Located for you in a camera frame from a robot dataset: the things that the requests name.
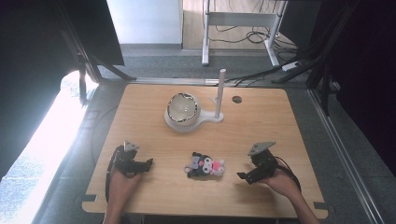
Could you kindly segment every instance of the hand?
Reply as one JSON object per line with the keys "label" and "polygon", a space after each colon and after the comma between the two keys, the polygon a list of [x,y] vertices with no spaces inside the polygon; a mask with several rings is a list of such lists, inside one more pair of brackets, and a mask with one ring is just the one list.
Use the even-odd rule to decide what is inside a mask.
{"label": "hand", "polygon": [[109,198],[103,223],[120,223],[122,209],[141,178],[142,174],[125,176],[115,166],[111,168]]}
{"label": "hand", "polygon": [[[280,165],[285,166],[282,161],[277,160]],[[303,194],[298,189],[296,183],[286,172],[276,169],[274,175],[259,181],[268,185],[276,193],[287,197],[297,214],[298,219],[303,224],[319,223],[317,217],[309,208]]]}
{"label": "hand", "polygon": [[[281,160],[277,160],[280,165],[285,166]],[[260,180],[259,183],[264,183],[273,189],[276,193],[281,194],[287,198],[301,194],[296,183],[290,178],[286,172],[276,169],[274,175],[269,178]]]}
{"label": "hand", "polygon": [[132,196],[142,174],[123,175],[113,166],[110,174],[109,203],[124,205]]}

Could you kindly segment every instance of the stuffed animal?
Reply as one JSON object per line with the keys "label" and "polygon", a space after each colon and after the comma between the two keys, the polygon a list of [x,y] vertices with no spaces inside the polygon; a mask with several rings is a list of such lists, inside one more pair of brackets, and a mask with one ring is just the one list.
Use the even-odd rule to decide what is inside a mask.
{"label": "stuffed animal", "polygon": [[184,172],[187,177],[202,175],[221,176],[224,173],[224,160],[214,161],[207,155],[193,152],[192,164],[186,165]]}

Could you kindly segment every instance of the dark floor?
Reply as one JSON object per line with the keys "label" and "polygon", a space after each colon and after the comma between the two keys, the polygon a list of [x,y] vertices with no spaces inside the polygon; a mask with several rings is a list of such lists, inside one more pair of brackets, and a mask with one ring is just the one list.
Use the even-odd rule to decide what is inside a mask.
{"label": "dark floor", "polygon": [[[252,58],[252,62],[257,64],[260,61],[257,58]],[[188,82],[181,78],[170,78],[138,79],[137,82],[160,83],[163,81],[167,84],[177,84],[178,82],[186,84]],[[374,223],[373,218],[368,216],[368,212],[365,211],[367,206],[363,205],[366,202],[365,200],[367,200],[367,198],[364,198],[364,192],[361,194],[361,191],[354,184],[356,176],[351,176],[346,168],[347,166],[340,159],[339,152],[335,149],[334,141],[330,137],[328,129],[326,129],[322,116],[318,112],[314,100],[315,97],[313,98],[311,94],[317,91],[308,91],[299,79],[295,79],[283,87],[271,85],[267,81],[255,82],[251,87],[282,88],[287,92],[306,150],[329,210],[329,216],[322,220],[322,223]],[[191,80],[191,82],[195,84],[204,83],[196,79]],[[115,116],[117,105],[127,84],[128,82],[119,78],[109,77],[94,92],[88,104],[85,119],[79,128],[78,138],[71,146],[54,177],[46,199],[35,217],[35,223],[101,222],[103,214],[86,213],[82,210],[81,203],[85,200],[85,192],[96,160],[99,157],[108,128]],[[358,177],[361,178],[364,187],[367,188],[369,195],[372,196],[374,207],[370,205],[369,208],[377,209],[384,223],[395,223],[395,177],[379,158],[359,128],[340,106],[335,94],[332,94],[329,98],[329,110],[330,116],[327,119],[331,120],[339,139],[342,141],[343,148],[353,161],[353,167],[356,167],[359,173]],[[35,181],[34,178],[12,172],[8,173],[6,178],[3,179],[0,185],[0,198],[2,201],[0,218],[5,223],[7,223],[7,220],[13,220],[12,212],[18,210],[18,206],[12,204],[15,201],[8,201],[6,198],[10,198],[10,194],[17,195],[12,197],[23,197],[23,193],[29,191],[28,186],[32,186],[30,183]],[[137,214],[130,215],[130,217],[134,220],[134,223],[139,223],[142,220],[145,220],[145,223],[153,223],[157,218],[143,217]],[[186,219],[180,219],[181,217],[177,217],[178,223],[186,223],[187,221]],[[219,223],[218,219],[213,218],[211,220]],[[297,222],[295,220],[280,220],[280,223]]]}

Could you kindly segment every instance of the plush toy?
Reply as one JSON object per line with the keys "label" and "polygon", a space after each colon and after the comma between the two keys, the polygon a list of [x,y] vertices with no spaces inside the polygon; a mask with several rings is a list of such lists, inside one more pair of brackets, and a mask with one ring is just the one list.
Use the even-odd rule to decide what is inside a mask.
{"label": "plush toy", "polygon": [[192,164],[186,165],[184,172],[187,174],[187,177],[201,175],[221,176],[224,173],[224,161],[214,161],[209,156],[193,152]]}

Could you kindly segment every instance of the small round object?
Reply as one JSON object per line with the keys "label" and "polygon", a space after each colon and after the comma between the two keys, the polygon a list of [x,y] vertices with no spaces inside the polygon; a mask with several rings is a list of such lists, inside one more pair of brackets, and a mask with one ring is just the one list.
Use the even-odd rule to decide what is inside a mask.
{"label": "small round object", "polygon": [[169,118],[177,126],[190,126],[198,120],[201,113],[201,105],[193,95],[181,92],[169,101],[166,112]]}
{"label": "small round object", "polygon": [[236,103],[236,104],[241,104],[242,103],[242,97],[233,96],[233,102]]}

